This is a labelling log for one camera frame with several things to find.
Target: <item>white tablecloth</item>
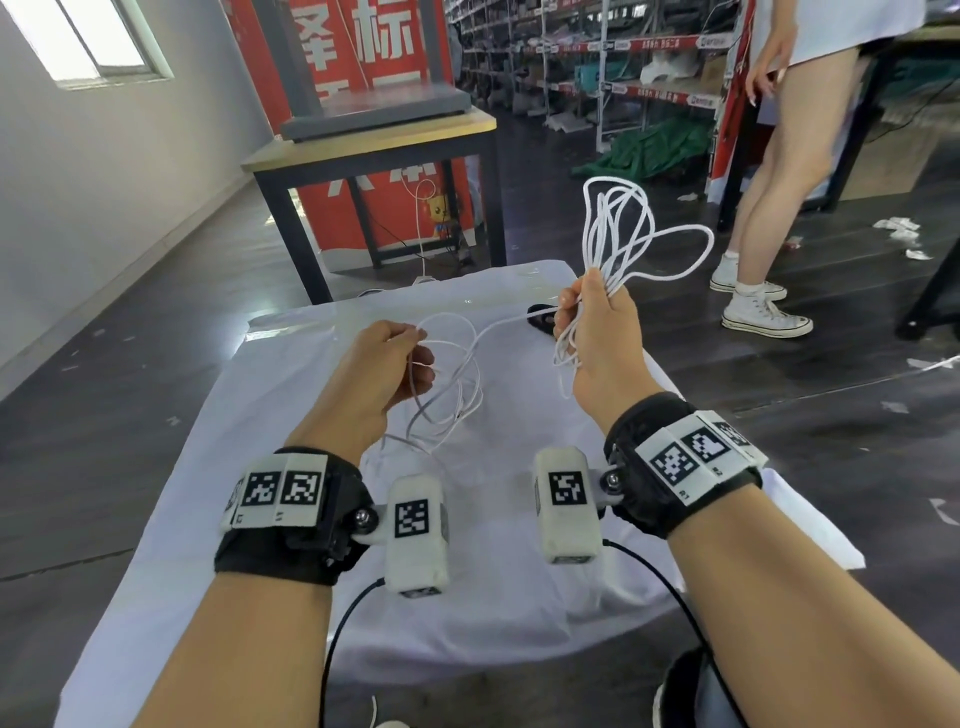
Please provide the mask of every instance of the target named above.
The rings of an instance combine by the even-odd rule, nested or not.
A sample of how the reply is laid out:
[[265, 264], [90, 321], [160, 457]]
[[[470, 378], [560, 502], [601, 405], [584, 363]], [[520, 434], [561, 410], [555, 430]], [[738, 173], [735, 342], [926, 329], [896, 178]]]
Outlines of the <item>white tablecloth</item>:
[[[532, 303], [555, 301], [573, 279], [565, 263], [541, 261], [252, 322], [63, 688], [58, 728], [131, 724], [213, 576], [230, 489], [249, 460], [280, 446], [360, 328], [380, 318], [417, 323], [446, 310], [463, 313], [479, 329]], [[432, 337], [468, 342], [464, 325], [452, 318], [429, 329]], [[548, 566], [540, 555], [534, 455], [576, 445], [592, 467], [603, 465], [600, 432], [574, 400], [562, 397], [552, 352], [552, 339], [525, 322], [495, 328], [482, 339], [483, 405], [437, 450], [446, 472], [402, 444], [368, 452], [362, 470], [380, 502], [403, 475], [433, 473], [444, 483], [451, 585], [443, 595], [415, 600], [373, 592], [350, 618], [333, 679], [409, 683], [456, 669], [541, 660], [626, 632], [673, 607], [660, 582], [622, 554], [608, 552], [582, 566]], [[648, 365], [661, 385], [674, 389], [649, 356]], [[402, 431], [410, 406], [391, 414], [390, 431]], [[776, 464], [776, 454], [768, 454]], [[863, 566], [843, 534], [775, 472], [764, 472], [764, 488], [841, 565]], [[607, 538], [681, 583], [665, 542], [612, 515], [602, 523]], [[334, 590], [334, 624], [382, 574], [383, 552], [373, 547]]]

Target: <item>shelf label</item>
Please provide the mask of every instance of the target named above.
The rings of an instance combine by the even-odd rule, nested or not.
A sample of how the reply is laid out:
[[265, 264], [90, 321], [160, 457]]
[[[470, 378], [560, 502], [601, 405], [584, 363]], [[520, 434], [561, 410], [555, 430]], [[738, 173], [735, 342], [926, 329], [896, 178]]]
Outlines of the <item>shelf label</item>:
[[686, 104], [689, 107], [697, 107], [698, 109], [716, 109], [718, 100], [716, 96], [711, 96], [710, 94], [691, 93], [686, 97]]
[[733, 45], [733, 33], [712, 33], [697, 37], [697, 48], [718, 50]]

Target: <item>table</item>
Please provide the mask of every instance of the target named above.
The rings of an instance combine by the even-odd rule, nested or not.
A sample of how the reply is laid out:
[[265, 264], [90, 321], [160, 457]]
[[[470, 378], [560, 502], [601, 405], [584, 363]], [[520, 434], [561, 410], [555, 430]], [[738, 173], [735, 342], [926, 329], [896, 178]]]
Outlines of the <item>table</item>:
[[[847, 143], [837, 160], [836, 169], [830, 176], [827, 192], [821, 198], [805, 201], [802, 208], [804, 212], [810, 210], [833, 212], [836, 209], [850, 172], [856, 164], [856, 158], [867, 140], [867, 134], [883, 113], [878, 102], [880, 94], [893, 80], [894, 69], [903, 59], [960, 59], [960, 25], [933, 25], [919, 28], [897, 38], [889, 48], [877, 55], [870, 81], [867, 83], [859, 105], [853, 112]], [[720, 201], [717, 218], [719, 232], [729, 231], [733, 227], [736, 207], [740, 202], [740, 186], [749, 166], [747, 159], [749, 145], [741, 144], [740, 141], [749, 138], [749, 134], [756, 125], [758, 114], [759, 105], [744, 106], [737, 144], [730, 163], [730, 173], [727, 176], [727, 186], [724, 187], [723, 198]]]
[[430, 159], [446, 160], [447, 208], [452, 211], [457, 208], [456, 194], [448, 161], [470, 155], [480, 157], [480, 189], [491, 265], [506, 265], [496, 119], [480, 109], [299, 143], [274, 139], [244, 160], [241, 167], [256, 179], [307, 296], [311, 303], [317, 304], [329, 303], [333, 297], [290, 197], [290, 189], [318, 182], [347, 180], [364, 239], [372, 259], [377, 261], [379, 258], [370, 222], [364, 214], [363, 200], [355, 178], [421, 164]]
[[[566, 263], [541, 260], [251, 322], [63, 688], [57, 728], [131, 724], [213, 578], [220, 515], [238, 475], [256, 453], [283, 443], [360, 328], [385, 317], [418, 323], [450, 311], [480, 329], [525, 312], [531, 303], [555, 302], [574, 279]], [[431, 336], [461, 343], [469, 336], [453, 317], [435, 319], [427, 328]], [[552, 337], [526, 322], [491, 329], [476, 350], [483, 404], [437, 450], [443, 465], [399, 443], [371, 448], [364, 456], [361, 472], [376, 502], [385, 502], [393, 481], [408, 474], [434, 474], [443, 483], [450, 586], [423, 599], [383, 589], [371, 593], [341, 635], [331, 680], [416, 684], [458, 671], [545, 660], [623, 634], [674, 608], [662, 584], [621, 554], [604, 553], [583, 565], [550, 566], [543, 560], [532, 489], [535, 454], [576, 445], [592, 469], [604, 464], [600, 430], [557, 386], [553, 350]], [[438, 366], [451, 371], [452, 361], [444, 357], [456, 352], [437, 347], [434, 352]], [[657, 362], [649, 355], [646, 360], [657, 382], [677, 391]], [[388, 431], [402, 432], [413, 407], [405, 402], [391, 410]], [[767, 454], [776, 462], [775, 453]], [[764, 470], [763, 482], [771, 500], [841, 566], [864, 565], [839, 529], [775, 471]], [[601, 530], [682, 586], [665, 541], [610, 514]], [[375, 546], [340, 577], [332, 625], [383, 575], [383, 563], [383, 549]]]

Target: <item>white sock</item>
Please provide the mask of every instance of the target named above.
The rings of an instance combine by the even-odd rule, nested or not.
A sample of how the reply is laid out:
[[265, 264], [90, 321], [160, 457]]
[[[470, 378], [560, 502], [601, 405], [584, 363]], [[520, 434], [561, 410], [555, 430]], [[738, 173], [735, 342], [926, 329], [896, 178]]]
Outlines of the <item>white sock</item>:
[[733, 290], [735, 293], [738, 293], [741, 296], [762, 296], [763, 283], [758, 283], [757, 285], [747, 285], [746, 283], [741, 283], [738, 281], [736, 288]]

